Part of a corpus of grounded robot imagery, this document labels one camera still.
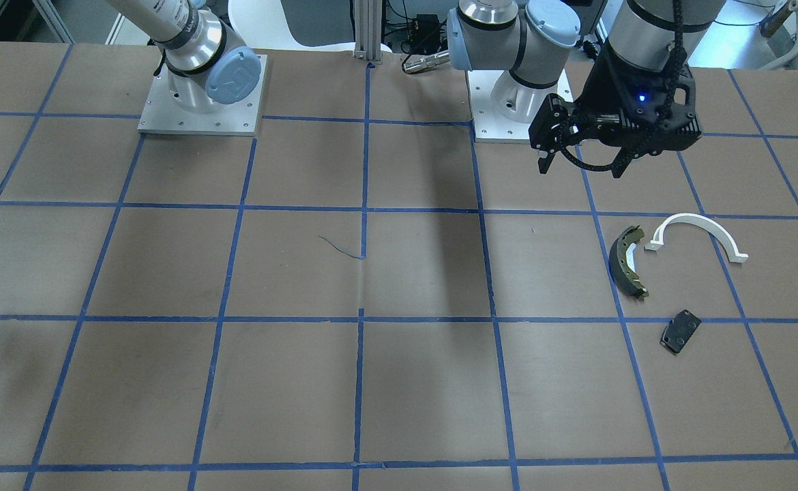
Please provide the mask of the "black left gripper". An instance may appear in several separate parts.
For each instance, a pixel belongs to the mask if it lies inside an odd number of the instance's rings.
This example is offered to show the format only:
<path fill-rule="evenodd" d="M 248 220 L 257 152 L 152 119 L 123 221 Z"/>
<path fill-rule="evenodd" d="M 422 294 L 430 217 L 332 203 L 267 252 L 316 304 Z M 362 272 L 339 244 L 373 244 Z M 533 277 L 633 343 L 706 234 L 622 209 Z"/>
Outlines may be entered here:
<path fill-rule="evenodd" d="M 605 44 L 587 77 L 582 93 L 573 102 L 558 94 L 546 96 L 528 130 L 530 144 L 538 149 L 538 168 L 548 174 L 558 146 L 555 130 L 573 120 L 576 133 L 562 137 L 565 146 L 584 139 L 596 139 L 621 148 L 612 162 L 612 176 L 621 178 L 637 158 L 634 150 L 648 136 L 657 134 L 642 147 L 643 152 L 683 151 L 703 134 L 696 115 L 696 84 L 689 66 L 679 70 L 675 100 L 667 96 L 670 72 L 666 68 L 646 70 L 632 65 Z"/>

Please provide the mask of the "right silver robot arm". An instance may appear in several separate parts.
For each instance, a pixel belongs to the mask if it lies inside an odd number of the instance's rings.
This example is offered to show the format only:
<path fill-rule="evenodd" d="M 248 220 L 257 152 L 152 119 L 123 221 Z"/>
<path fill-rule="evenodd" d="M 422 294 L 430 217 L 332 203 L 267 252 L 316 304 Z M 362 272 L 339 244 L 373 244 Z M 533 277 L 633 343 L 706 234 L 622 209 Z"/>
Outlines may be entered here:
<path fill-rule="evenodd" d="M 262 63 L 246 41 L 199 1 L 109 1 L 156 42 L 169 72 L 189 78 L 219 104 L 258 86 Z"/>

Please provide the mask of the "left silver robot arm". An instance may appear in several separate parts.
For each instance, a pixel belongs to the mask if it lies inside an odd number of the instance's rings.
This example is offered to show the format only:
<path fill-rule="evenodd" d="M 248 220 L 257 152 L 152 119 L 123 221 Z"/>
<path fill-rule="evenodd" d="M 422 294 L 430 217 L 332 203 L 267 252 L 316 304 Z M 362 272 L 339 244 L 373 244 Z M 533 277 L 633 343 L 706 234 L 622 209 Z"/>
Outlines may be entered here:
<path fill-rule="evenodd" d="M 541 174 L 556 153 L 620 178 L 630 162 L 683 151 L 703 134 L 689 56 L 722 1 L 624 1 L 580 95 L 556 84 L 580 35 L 561 1 L 460 1 L 447 16 L 453 68 L 500 71 L 503 114 L 529 123 Z"/>

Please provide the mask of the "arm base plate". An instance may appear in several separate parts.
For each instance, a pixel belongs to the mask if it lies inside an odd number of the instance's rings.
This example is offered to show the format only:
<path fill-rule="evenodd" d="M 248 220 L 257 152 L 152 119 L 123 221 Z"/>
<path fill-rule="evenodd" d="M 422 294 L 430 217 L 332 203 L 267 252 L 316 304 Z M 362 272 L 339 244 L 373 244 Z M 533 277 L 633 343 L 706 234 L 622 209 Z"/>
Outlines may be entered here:
<path fill-rule="evenodd" d="M 256 136 L 267 66 L 267 56 L 258 57 L 262 65 L 258 84 L 249 96 L 231 105 L 214 102 L 192 80 L 162 66 L 153 78 L 137 130 L 160 136 Z"/>
<path fill-rule="evenodd" d="M 545 97 L 558 94 L 566 102 L 573 96 L 565 72 L 546 89 L 522 86 L 509 72 L 467 72 L 473 127 L 481 143 L 528 144 L 528 130 Z"/>

